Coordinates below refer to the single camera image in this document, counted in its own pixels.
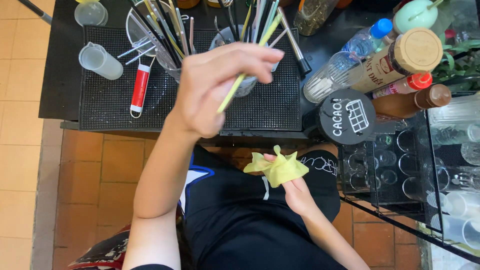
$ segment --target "strainer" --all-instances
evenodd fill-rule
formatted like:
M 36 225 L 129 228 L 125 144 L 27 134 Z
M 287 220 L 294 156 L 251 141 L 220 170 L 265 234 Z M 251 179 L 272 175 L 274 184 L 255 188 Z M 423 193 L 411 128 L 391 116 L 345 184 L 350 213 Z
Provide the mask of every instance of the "strainer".
M 155 6 L 155 8 L 157 10 L 159 10 L 158 5 L 156 4 L 155 1 L 152 2 L 152 1 L 148 0 L 148 2 L 150 4 L 153 4 Z M 170 8 L 169 4 L 167 4 L 163 1 L 160 1 L 160 3 L 162 3 L 162 7 L 165 10 L 165 12 L 169 13 L 169 15 L 172 16 L 172 9 Z M 146 17 L 147 15 L 150 15 L 150 13 L 147 9 L 147 6 L 145 6 L 145 2 L 140 1 L 140 2 L 136 3 L 135 6 L 138 8 L 138 10 L 140 11 L 140 13 L 143 16 Z M 125 28 L 127 29 L 127 38 L 130 41 L 130 43 L 132 44 L 132 47 L 135 48 L 138 45 L 148 41 L 148 38 L 145 36 L 143 31 L 140 29 L 140 27 L 133 21 L 132 16 L 135 16 L 135 18 L 137 18 L 137 20 L 143 25 L 143 27 L 145 27 L 146 29 L 148 29 L 148 28 L 143 23 L 143 21 L 138 17 L 138 15 L 133 11 L 133 9 L 130 9 L 130 11 L 128 12 L 128 15 L 127 15 L 127 21 L 125 22 Z M 180 30 L 177 28 L 177 26 L 175 24 L 174 24 L 174 28 L 175 28 L 175 32 L 180 33 Z M 137 51 L 139 53 L 143 53 L 146 50 L 150 49 L 151 47 L 152 47 L 152 44 L 147 43 L 147 44 L 139 47 L 137 49 Z M 150 57 L 154 57 L 155 56 L 155 51 L 151 50 L 150 52 L 146 53 L 145 55 L 150 56 Z

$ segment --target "bar mat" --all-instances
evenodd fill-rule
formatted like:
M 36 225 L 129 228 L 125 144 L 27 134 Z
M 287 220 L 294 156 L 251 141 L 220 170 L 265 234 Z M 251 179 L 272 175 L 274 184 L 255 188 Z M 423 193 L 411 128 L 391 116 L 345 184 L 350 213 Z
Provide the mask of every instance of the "bar mat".
M 269 42 L 281 32 L 275 31 Z M 207 51 L 215 35 L 214 30 L 195 30 L 194 45 L 197 51 Z M 84 43 L 89 41 L 102 45 L 114 57 L 131 49 L 125 29 L 86 25 Z M 285 51 L 285 56 L 273 73 L 273 82 L 267 85 L 257 83 L 249 95 L 235 98 L 226 110 L 223 130 L 301 131 L 300 78 L 295 55 L 286 36 L 275 47 Z M 124 65 L 135 55 L 132 53 L 119 61 Z M 151 61 L 149 57 L 141 58 L 145 65 L 150 65 Z M 83 69 L 80 130 L 161 130 L 175 104 L 178 84 L 155 62 L 142 115 L 135 119 L 130 115 L 130 102 L 137 67 L 138 62 L 124 65 L 123 75 L 113 81 Z

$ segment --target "blue bottle cap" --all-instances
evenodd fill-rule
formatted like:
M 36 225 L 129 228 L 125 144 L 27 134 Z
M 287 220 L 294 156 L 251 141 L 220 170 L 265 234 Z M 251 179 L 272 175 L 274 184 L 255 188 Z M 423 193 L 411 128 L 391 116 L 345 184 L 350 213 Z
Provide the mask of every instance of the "blue bottle cap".
M 392 31 L 392 27 L 389 19 L 380 19 L 370 28 L 370 34 L 376 39 L 381 39 Z

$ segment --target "tiled floor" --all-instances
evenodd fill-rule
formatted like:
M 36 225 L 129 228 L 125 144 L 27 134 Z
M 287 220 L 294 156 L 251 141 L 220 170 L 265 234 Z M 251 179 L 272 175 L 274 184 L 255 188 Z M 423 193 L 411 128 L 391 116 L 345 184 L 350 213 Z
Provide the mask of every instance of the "tiled floor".
M 65 269 L 94 243 L 110 237 L 130 221 L 136 183 L 154 143 L 114 135 L 64 132 L 54 270 Z M 251 162 L 249 148 L 208 149 L 241 169 Z M 412 220 L 403 222 L 415 226 Z M 416 237 L 366 212 L 342 203 L 334 226 L 374 270 L 420 267 Z
M 49 14 L 54 0 L 31 0 Z M 50 27 L 0 0 L 0 269 L 30 269 L 43 120 L 38 106 Z

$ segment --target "black container lid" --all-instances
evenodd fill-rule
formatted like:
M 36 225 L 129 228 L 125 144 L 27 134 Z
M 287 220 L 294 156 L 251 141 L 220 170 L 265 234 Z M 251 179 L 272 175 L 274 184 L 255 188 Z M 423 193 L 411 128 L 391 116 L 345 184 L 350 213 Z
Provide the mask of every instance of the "black container lid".
M 368 97 L 353 89 L 327 96 L 317 111 L 317 123 L 326 139 L 342 145 L 364 141 L 375 126 L 375 108 Z

